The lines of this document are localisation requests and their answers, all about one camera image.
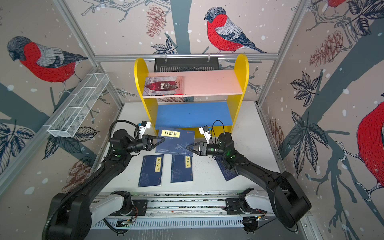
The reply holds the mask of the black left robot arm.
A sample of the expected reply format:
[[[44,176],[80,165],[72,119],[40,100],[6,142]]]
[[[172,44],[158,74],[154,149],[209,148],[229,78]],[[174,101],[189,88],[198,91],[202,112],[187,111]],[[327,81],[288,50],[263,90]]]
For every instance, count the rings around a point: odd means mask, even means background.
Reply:
[[[109,132],[110,147],[102,166],[84,183],[69,193],[53,197],[43,240],[83,240],[92,228],[91,203],[101,190],[122,173],[132,159],[132,153],[151,151],[163,143],[164,137],[143,135],[130,136],[126,130]]]

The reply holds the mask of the red silver illustrated book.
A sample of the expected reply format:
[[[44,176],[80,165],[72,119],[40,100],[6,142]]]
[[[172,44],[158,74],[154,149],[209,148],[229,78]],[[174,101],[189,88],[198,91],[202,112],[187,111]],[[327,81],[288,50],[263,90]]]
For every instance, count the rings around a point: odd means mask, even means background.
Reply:
[[[184,94],[184,78],[181,76],[147,77],[144,97],[173,96]]]

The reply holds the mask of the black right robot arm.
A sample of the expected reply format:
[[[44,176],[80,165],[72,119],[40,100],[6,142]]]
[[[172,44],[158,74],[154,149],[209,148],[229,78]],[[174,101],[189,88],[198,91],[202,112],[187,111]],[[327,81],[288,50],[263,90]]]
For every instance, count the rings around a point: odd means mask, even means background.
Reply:
[[[225,167],[262,187],[268,193],[273,213],[286,228],[293,228],[312,207],[291,173],[274,172],[251,162],[235,149],[231,133],[220,134],[216,144],[198,142],[187,146],[187,150],[202,157],[219,156]]]

